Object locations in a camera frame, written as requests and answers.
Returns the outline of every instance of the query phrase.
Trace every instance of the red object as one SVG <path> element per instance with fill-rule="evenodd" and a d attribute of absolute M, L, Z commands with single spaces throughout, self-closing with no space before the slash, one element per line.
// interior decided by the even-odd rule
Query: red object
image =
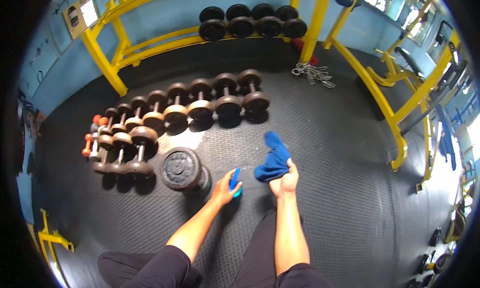
<path fill-rule="evenodd" d="M 90 143 L 92 143 L 92 134 L 87 134 L 85 135 L 85 141 L 87 141 L 85 143 L 85 148 L 81 151 L 81 154 L 84 156 L 84 157 L 87 157 L 90 155 Z"/>
<path fill-rule="evenodd" d="M 94 122 L 94 123 L 98 123 L 99 120 L 100 120 L 100 118 L 102 118 L 102 116 L 101 116 L 101 115 L 98 115 L 98 114 L 95 115 L 95 116 L 93 116 L 93 122 Z"/>
<path fill-rule="evenodd" d="M 292 39 L 292 44 L 295 45 L 295 47 L 297 47 L 300 53 L 302 53 L 301 51 L 303 49 L 303 41 L 301 39 Z M 315 55 L 312 55 L 310 58 L 310 65 L 317 66 L 317 64 L 318 64 L 317 57 Z"/>
<path fill-rule="evenodd" d="M 107 117 L 102 117 L 102 118 L 99 119 L 98 125 L 102 126 L 102 125 L 107 124 L 108 122 L 109 122 L 109 119 Z"/>

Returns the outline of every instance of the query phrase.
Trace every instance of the orange dumbbell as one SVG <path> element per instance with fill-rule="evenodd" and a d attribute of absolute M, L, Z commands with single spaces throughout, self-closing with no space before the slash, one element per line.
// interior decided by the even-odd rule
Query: orange dumbbell
<path fill-rule="evenodd" d="M 84 156 L 84 157 L 87 157 L 90 155 L 91 151 L 90 151 L 90 143 L 92 143 L 92 134 L 87 134 L 85 135 L 85 148 L 81 151 L 81 154 Z"/>

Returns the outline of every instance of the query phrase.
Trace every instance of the weight plate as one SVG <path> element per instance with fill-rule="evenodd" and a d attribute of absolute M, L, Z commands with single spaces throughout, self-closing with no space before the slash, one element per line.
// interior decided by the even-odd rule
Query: weight plate
<path fill-rule="evenodd" d="M 250 17 L 235 17 L 228 23 L 228 32 L 235 38 L 250 37 L 254 32 L 253 22 Z"/>
<path fill-rule="evenodd" d="M 275 15 L 282 21 L 288 21 L 293 18 L 298 18 L 299 14 L 296 8 L 292 6 L 283 6 L 275 12 Z"/>
<path fill-rule="evenodd" d="M 250 9 L 246 5 L 241 4 L 232 5 L 226 12 L 226 19 L 228 21 L 240 16 L 250 17 L 252 15 Z"/>
<path fill-rule="evenodd" d="M 298 18 L 290 19 L 283 24 L 283 33 L 288 38 L 302 38 L 307 33 L 307 24 Z"/>
<path fill-rule="evenodd" d="M 251 16 L 255 20 L 260 20 L 265 16 L 275 16 L 275 10 L 269 4 L 258 4 L 251 10 Z"/>
<path fill-rule="evenodd" d="M 266 16 L 257 21 L 255 28 L 263 37 L 275 37 L 282 32 L 282 21 L 275 16 Z"/>
<path fill-rule="evenodd" d="M 161 166 L 162 180 L 173 190 L 188 191 L 195 188 L 200 181 L 200 160 L 189 148 L 172 148 L 164 155 Z"/>
<path fill-rule="evenodd" d="M 223 20 L 225 13 L 219 7 L 207 7 L 200 12 L 200 23 L 204 23 L 209 19 Z"/>
<path fill-rule="evenodd" d="M 200 25 L 198 33 L 205 41 L 218 41 L 225 37 L 227 30 L 225 23 L 217 19 L 210 19 Z"/>

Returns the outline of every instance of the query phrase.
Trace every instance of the black pants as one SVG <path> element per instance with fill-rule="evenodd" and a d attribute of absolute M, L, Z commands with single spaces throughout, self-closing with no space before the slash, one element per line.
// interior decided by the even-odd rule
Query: black pants
<path fill-rule="evenodd" d="M 276 209 L 270 210 L 257 225 L 248 248 L 243 255 L 237 276 L 230 286 L 231 288 L 271 288 L 275 285 L 277 278 L 274 259 L 274 242 L 277 229 L 276 213 Z M 182 254 L 188 260 L 188 257 L 183 252 Z M 156 276 L 159 271 L 164 270 L 163 267 L 165 265 L 169 268 L 178 265 L 179 269 L 183 268 L 182 278 L 176 278 L 174 273 L 169 273 L 170 280 L 176 283 L 183 283 L 185 287 L 193 287 L 200 284 L 199 273 L 192 267 L 187 268 L 184 262 L 182 262 L 182 257 L 177 256 L 175 261 L 171 257 L 166 258 L 167 255 L 164 250 L 159 254 L 104 252 L 98 258 L 98 271 L 105 282 L 112 288 L 120 287 L 133 279 L 137 274 L 142 273 L 144 276 L 135 278 L 135 282 L 138 283 L 129 282 L 129 284 L 132 284 L 132 286 L 140 284 L 149 286 L 144 281 L 148 281 L 149 278 Z"/>

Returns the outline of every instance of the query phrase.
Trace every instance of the black rubber flooring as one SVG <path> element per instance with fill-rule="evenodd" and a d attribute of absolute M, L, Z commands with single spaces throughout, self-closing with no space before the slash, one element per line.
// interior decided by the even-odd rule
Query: black rubber flooring
<path fill-rule="evenodd" d="M 384 68 L 378 58 L 353 52 L 365 66 Z M 102 185 L 81 156 L 92 116 L 176 81 L 248 68 L 261 71 L 261 87 L 271 97 L 265 122 L 216 122 L 206 131 L 187 129 L 159 139 L 160 154 L 176 146 L 194 149 L 214 182 L 241 168 L 242 200 L 215 220 L 194 264 L 203 287 L 230 285 L 255 226 L 275 204 L 268 186 L 253 176 L 268 152 L 263 135 L 269 130 L 279 133 L 299 169 L 297 197 L 312 265 L 335 287 L 396 287 L 411 278 L 433 230 L 447 231 L 458 177 L 446 168 L 438 176 L 441 185 L 416 195 L 424 164 L 421 125 L 406 135 L 407 161 L 393 173 L 387 164 L 396 155 L 393 137 L 385 122 L 375 120 L 354 70 L 334 49 L 317 47 L 337 87 L 310 86 L 290 73 L 298 56 L 279 39 L 182 48 L 122 69 L 129 87 L 125 98 L 101 77 L 48 117 L 41 141 L 43 181 L 33 183 L 33 212 L 41 228 L 39 209 L 46 209 L 50 228 L 74 243 L 75 254 L 55 248 L 71 288 L 106 287 L 97 271 L 101 252 L 155 252 L 204 203 L 166 188 L 159 178 L 139 187 Z M 394 110 L 410 95 L 403 86 L 385 93 Z M 157 175 L 160 154 L 149 161 Z"/>

